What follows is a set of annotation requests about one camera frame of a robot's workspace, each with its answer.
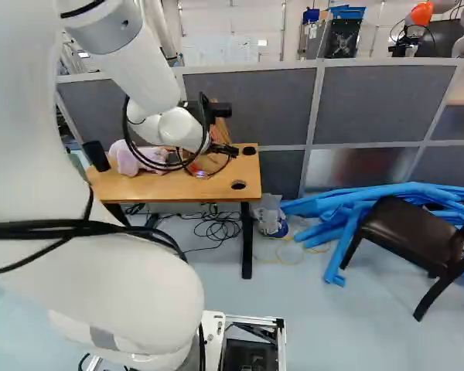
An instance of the brown chair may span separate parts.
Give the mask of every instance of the brown chair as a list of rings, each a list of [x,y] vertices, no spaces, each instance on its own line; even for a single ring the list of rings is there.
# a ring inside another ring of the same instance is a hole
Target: brown chair
[[[363,238],[422,267],[430,277],[439,277],[415,309],[419,322],[435,299],[464,273],[464,226],[458,230],[398,197],[379,199],[360,221],[341,269],[347,267]]]

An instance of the chair seat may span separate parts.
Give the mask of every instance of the chair seat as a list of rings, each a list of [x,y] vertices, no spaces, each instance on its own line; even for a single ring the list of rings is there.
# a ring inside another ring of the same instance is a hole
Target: chair seat
[[[462,244],[451,247],[457,229],[419,206],[394,196],[379,199],[363,220],[365,238],[425,268],[459,261]]]

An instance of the plastic bag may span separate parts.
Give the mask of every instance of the plastic bag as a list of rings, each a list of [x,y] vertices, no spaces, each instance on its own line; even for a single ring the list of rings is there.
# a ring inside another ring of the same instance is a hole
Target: plastic bag
[[[285,214],[280,209],[281,196],[264,193],[261,200],[251,203],[253,217],[258,220],[258,229],[265,236],[281,238],[288,233]]]

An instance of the gray partition panel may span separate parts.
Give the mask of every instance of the gray partition panel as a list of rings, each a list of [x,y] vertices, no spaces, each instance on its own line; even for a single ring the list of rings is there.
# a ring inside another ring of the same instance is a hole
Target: gray partition panel
[[[200,91],[232,103],[227,126],[236,143],[305,145],[316,69],[184,75],[188,100]]]
[[[304,151],[260,152],[261,188],[263,193],[295,199],[301,182]]]
[[[314,149],[305,187],[313,192],[403,182],[417,153],[418,147]]]
[[[112,80],[59,83],[57,89],[84,142],[100,141],[105,151],[122,134],[122,106],[125,93]],[[136,133],[137,145],[148,145]]]
[[[326,68],[313,142],[422,140],[454,71],[454,66]]]
[[[433,131],[432,140],[464,140],[464,106],[447,106]]]
[[[464,146],[427,147],[411,180],[464,186]]]

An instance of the blue container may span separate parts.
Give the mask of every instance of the blue container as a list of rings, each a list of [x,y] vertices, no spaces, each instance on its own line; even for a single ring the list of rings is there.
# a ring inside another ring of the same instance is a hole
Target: blue container
[[[302,13],[302,24],[314,23],[319,19],[319,9],[308,9]]]
[[[329,9],[334,19],[362,19],[366,11],[366,6],[341,5]]]

